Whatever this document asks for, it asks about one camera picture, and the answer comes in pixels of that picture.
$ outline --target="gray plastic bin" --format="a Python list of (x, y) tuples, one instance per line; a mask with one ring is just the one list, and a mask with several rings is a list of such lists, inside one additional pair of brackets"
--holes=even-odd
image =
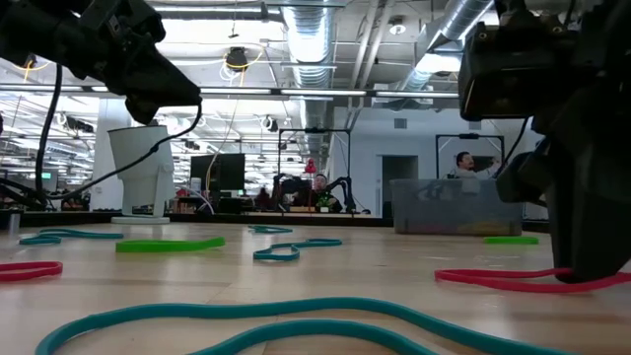
[(394, 230), (400, 234), (518, 236), (521, 203), (500, 201), (495, 180), (395, 179)]

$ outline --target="table surface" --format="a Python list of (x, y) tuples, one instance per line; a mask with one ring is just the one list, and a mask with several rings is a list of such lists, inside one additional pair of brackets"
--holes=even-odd
[[(58, 278), (0, 285), (3, 354), (33, 354), (60, 325), (87, 315), (147, 303), (251, 304), (325, 296), (397, 302), (477, 331), (583, 354), (631, 354), (631, 284), (577, 295), (495, 291), (434, 281), (439, 268), (531, 270), (552, 264), (550, 242), (484, 245), (474, 237), (401, 236), (391, 229), (291, 227), (293, 234), (253, 235), (245, 226), (84, 225), (130, 239), (225, 237), (222, 248), (188, 253), (114, 252), (114, 241), (64, 240), (22, 247), (0, 237), (0, 261), (60, 260)], [(338, 238), (344, 245), (306, 249), (300, 260), (266, 263), (252, 252), (272, 243)], [(183, 354), (252, 327), (283, 320), (337, 318), (386, 327), (440, 354), (476, 354), (402, 321), (365, 312), (325, 311), (263, 319), (151, 319), (80, 336), (55, 354)], [(308, 336), (260, 344), (246, 355), (391, 354), (372, 343)]]

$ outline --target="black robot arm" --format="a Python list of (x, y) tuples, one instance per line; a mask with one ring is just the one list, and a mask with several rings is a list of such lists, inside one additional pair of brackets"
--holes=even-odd
[(26, 67), (38, 55), (102, 81), (143, 124), (160, 107), (200, 101), (156, 49), (164, 37), (160, 15), (142, 0), (0, 0), (0, 57)]
[(351, 177), (338, 177), (334, 182), (326, 186), (325, 191), (331, 192), (337, 186), (342, 186), (342, 193), (344, 194), (344, 205), (346, 206), (347, 213), (355, 212), (355, 199), (353, 198), (353, 180)]
[(555, 267), (573, 271), (558, 278), (574, 283), (611, 276), (631, 258), (623, 143), (631, 131), (631, 1), (603, 0), (578, 30), (568, 22), (520, 6), (502, 14), (499, 28), (478, 24), (458, 91), (463, 118), (532, 117), (532, 130), (545, 136), (496, 183), (506, 202), (545, 195)]

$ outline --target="doorway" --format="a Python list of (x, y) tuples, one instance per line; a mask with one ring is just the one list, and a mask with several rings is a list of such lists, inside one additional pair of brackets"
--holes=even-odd
[(382, 218), (392, 218), (392, 192), (390, 181), (397, 178), (418, 179), (418, 156), (380, 156), (378, 166), (377, 214)]

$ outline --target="column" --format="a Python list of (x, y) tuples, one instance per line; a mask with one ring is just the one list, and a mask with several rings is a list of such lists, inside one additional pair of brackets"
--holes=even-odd
[[(131, 127), (131, 122), (131, 115), (125, 107), (125, 99), (100, 100), (93, 179), (100, 178), (115, 170), (107, 132), (113, 129)], [(122, 181), (116, 176), (97, 184), (92, 187), (90, 210), (122, 208), (122, 192)]]

